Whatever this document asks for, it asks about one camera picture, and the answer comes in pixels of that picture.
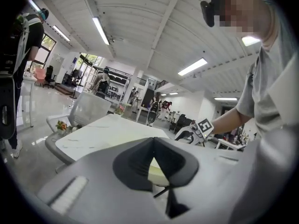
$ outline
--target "tube light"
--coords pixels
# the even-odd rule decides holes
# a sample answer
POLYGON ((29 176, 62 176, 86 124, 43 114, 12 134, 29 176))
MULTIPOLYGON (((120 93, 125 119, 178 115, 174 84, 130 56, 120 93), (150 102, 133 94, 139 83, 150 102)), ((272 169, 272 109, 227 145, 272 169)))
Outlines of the tube light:
POLYGON ((260 39, 256 39, 252 36, 245 36, 242 38, 242 41, 244 43, 245 46, 250 46, 252 44, 255 44, 255 43, 258 43, 260 42, 261 40, 260 39))
POLYGON ((93 22, 94 22, 95 26, 97 27, 97 29, 98 29, 98 31, 99 31, 99 33, 100 33, 100 35, 101 35, 104 43, 106 45, 110 45, 110 43, 109 43, 109 41, 108 41, 108 39, 106 37, 106 34, 104 32, 104 29, 103 29, 103 27, 102 27, 102 25, 100 23, 99 18, 98 17, 93 17, 93 22))
POLYGON ((65 40, 67 40, 68 42, 70 41, 70 39, 58 28, 58 27, 56 27, 56 26, 53 26, 53 28, 61 35, 61 36, 63 36, 63 38, 65 39, 65 40))
POLYGON ((199 59, 197 62, 193 63, 192 65, 188 66, 187 68, 183 69, 182 71, 180 71, 178 74, 180 76, 183 76, 195 69, 197 69, 198 67, 201 67, 203 65, 207 64, 206 60, 204 58, 199 59))
POLYGON ((237 98, 228 98, 228 97, 217 97, 215 100, 226 100, 226 101, 237 101, 237 98))
POLYGON ((40 8, 38 7, 38 5, 35 3, 35 2, 33 2, 32 0, 28 0, 28 2, 34 7, 34 9, 36 10, 36 11, 40 11, 40 8))

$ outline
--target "white column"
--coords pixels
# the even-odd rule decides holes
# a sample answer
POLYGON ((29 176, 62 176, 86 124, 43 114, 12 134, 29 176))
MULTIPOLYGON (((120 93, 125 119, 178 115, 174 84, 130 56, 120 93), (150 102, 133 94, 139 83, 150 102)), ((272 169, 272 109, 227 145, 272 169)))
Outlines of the white column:
POLYGON ((128 85, 128 88, 127 88, 127 90, 126 90, 125 96, 124 96, 124 98, 123 98, 123 101, 122 101, 123 103, 127 103, 127 102, 128 102, 128 100, 129 100, 129 98, 130 98, 131 91, 132 91, 132 89, 133 89, 133 87, 134 87, 136 78, 137 78, 137 76, 138 76, 138 73, 139 73, 139 69, 136 67, 136 68, 135 68, 135 71, 134 71, 134 73, 133 73, 133 76, 132 76, 132 78, 131 78, 131 80, 130 80, 130 83, 129 83, 129 85, 128 85))

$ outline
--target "sneaker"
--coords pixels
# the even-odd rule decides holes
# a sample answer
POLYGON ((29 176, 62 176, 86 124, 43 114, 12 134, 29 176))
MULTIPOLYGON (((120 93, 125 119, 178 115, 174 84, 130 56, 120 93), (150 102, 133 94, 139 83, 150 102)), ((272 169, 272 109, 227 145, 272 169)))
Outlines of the sneaker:
POLYGON ((0 148, 1 148, 1 150, 5 150, 5 142, 4 142, 4 140, 0 141, 0 148))
POLYGON ((18 145, 16 149, 13 149, 13 157, 18 158, 20 155, 20 151, 23 148, 23 144, 20 140, 18 140, 18 145))

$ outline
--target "black pants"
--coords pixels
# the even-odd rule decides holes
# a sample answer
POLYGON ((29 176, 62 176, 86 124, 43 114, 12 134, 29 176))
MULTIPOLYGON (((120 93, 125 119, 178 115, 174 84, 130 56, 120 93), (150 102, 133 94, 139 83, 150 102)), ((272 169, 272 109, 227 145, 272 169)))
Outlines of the black pants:
MULTIPOLYGON (((17 116, 17 109, 18 109, 18 103, 19 103, 19 98, 21 94, 21 82, 14 82, 14 101, 15 101, 15 116, 17 116)), ((13 136, 8 140, 9 144, 12 149, 16 149, 18 145, 18 140, 17 140, 17 127, 15 128, 13 136)))

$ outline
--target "pink chair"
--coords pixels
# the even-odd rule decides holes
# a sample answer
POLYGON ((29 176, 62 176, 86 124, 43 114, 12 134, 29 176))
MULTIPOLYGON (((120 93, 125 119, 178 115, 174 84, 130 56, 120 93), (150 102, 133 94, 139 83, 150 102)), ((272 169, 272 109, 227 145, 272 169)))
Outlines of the pink chair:
POLYGON ((46 70, 43 68, 36 67, 36 70, 35 70, 33 76, 37 79, 36 83, 43 85, 43 83, 45 81, 45 77, 46 77, 46 70))

